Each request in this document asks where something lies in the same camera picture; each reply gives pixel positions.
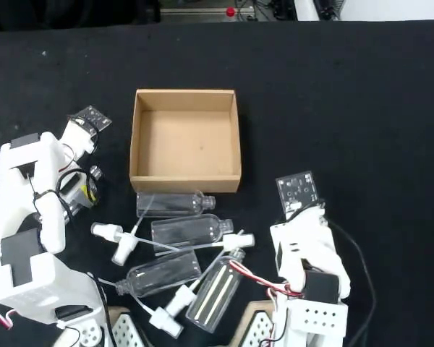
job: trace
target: empty plastic bottle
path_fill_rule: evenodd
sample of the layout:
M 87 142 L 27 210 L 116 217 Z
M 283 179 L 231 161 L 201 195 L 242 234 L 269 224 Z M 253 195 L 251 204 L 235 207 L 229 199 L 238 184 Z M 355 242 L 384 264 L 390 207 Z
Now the empty plastic bottle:
M 194 194 L 137 193 L 137 216 L 145 211 L 145 217 L 184 217 L 200 215 L 204 210 L 213 210 L 216 198 L 202 192 Z
M 196 300 L 189 307 L 187 319 L 209 333 L 216 330 L 242 278 L 229 262 L 241 262 L 244 256 L 242 249 L 235 249 L 229 256 L 216 262 L 198 291 Z
M 115 284 L 118 295 L 132 294 L 142 298 L 200 276 L 201 269 L 194 251 L 174 252 L 133 267 L 124 280 Z
M 151 223 L 154 242 L 182 248 L 198 244 L 212 244 L 224 234 L 233 232 L 231 219 L 220 220 L 216 215 L 194 215 L 190 217 L 155 220 Z M 163 247 L 154 247 L 156 252 Z

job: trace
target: black cloth surface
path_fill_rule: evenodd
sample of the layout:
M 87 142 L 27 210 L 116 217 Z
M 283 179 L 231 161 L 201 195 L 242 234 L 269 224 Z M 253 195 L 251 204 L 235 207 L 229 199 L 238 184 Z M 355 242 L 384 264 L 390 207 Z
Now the black cloth surface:
M 217 196 L 216 215 L 254 233 L 246 266 L 276 276 L 269 226 L 281 215 L 275 178 L 312 170 L 327 214 L 357 242 L 370 267 L 378 309 L 369 346 L 434 346 L 434 22 L 255 23 L 110 27 L 0 33 L 0 145 L 31 132 L 59 136 L 65 115 L 89 104 L 113 119 L 94 162 L 107 178 L 99 206 L 68 228 L 59 255 L 69 267 L 107 280 L 152 259 L 140 245 L 124 267 L 116 245 L 90 235 L 93 221 L 130 228 L 128 179 L 137 88 L 235 89 L 243 174 L 237 194 Z M 139 235 L 149 237 L 149 223 Z M 349 335 L 370 295 L 357 253 L 338 234 L 352 279 Z M 204 269 L 215 250 L 197 253 Z M 187 323 L 175 341 L 125 305 L 155 346 L 228 343 L 248 301 L 263 287 L 244 279 L 214 335 Z M 164 306 L 174 291 L 145 299 Z M 20 317 L 0 326 L 0 346 L 50 346 L 59 334 Z

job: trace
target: white robotic arm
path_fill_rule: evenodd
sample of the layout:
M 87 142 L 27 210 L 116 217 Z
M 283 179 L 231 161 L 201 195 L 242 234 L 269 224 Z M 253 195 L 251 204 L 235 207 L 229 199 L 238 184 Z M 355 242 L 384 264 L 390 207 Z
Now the white robotic arm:
M 102 129 L 111 123 L 94 108 L 86 110 L 95 121 L 105 121 Z M 81 205 L 93 204 L 88 198 L 91 185 L 84 190 L 84 175 L 74 179 L 74 171 L 82 171 L 77 160 L 95 147 L 93 134 L 84 129 L 84 117 L 75 118 L 82 122 L 69 120 L 60 140 L 44 132 L 1 146 L 0 304 L 43 324 L 78 329 L 82 346 L 97 346 L 104 339 L 103 345 L 109 347 L 106 310 L 96 282 L 87 274 L 70 270 L 54 256 L 65 248 L 65 219 L 69 215 L 61 204 L 65 203 L 71 214 Z M 98 136 L 100 129 L 95 129 L 94 121 L 86 122 Z M 90 172 L 96 179 L 101 175 L 98 168 Z M 64 191 L 58 190 L 59 181 Z M 17 233 L 33 213 L 39 214 L 41 230 Z
M 277 295 L 278 309 L 273 321 L 278 335 L 274 336 L 281 335 L 283 330 L 284 334 L 273 343 L 274 347 L 342 346 L 348 308 L 341 299 L 349 296 L 350 279 L 336 253 L 324 214 L 324 208 L 317 205 L 301 212 L 288 223 L 271 227 L 278 275 L 286 279 L 292 291 L 305 294 L 302 299 Z M 330 286 L 336 292 L 324 291 L 318 286 Z

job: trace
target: bottle cap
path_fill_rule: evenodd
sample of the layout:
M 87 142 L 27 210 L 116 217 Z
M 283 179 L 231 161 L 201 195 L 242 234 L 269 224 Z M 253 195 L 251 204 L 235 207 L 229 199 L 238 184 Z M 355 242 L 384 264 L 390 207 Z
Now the bottle cap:
M 176 317 L 180 311 L 190 305 L 195 298 L 196 294 L 186 285 L 182 284 L 179 290 L 176 291 L 174 298 L 166 306 L 166 311 L 171 317 Z
M 222 242 L 224 243 L 224 251 L 230 252 L 236 248 L 244 248 L 254 246 L 254 235 L 252 234 L 227 234 L 224 235 Z
M 115 224 L 93 223 L 90 230 L 93 235 L 101 236 L 111 242 L 119 242 L 123 234 L 121 226 Z
M 132 251 L 135 249 L 137 243 L 137 238 L 132 234 L 123 233 L 121 236 L 121 241 L 119 241 L 119 245 L 117 246 L 116 253 L 114 253 L 111 261 L 118 266 L 124 266 L 125 261 L 127 260 L 130 253 L 132 253 Z
M 183 327 L 177 323 L 174 318 L 169 316 L 169 313 L 162 307 L 158 307 L 151 315 L 150 324 L 158 329 L 164 330 L 173 338 L 178 338 L 183 330 Z

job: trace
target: cardboard box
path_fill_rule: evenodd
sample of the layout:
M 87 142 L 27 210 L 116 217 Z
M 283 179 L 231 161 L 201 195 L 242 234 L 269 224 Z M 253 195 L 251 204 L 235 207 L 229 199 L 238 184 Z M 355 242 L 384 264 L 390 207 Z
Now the cardboard box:
M 233 90 L 137 90 L 130 181 L 143 192 L 235 192 L 241 179 Z

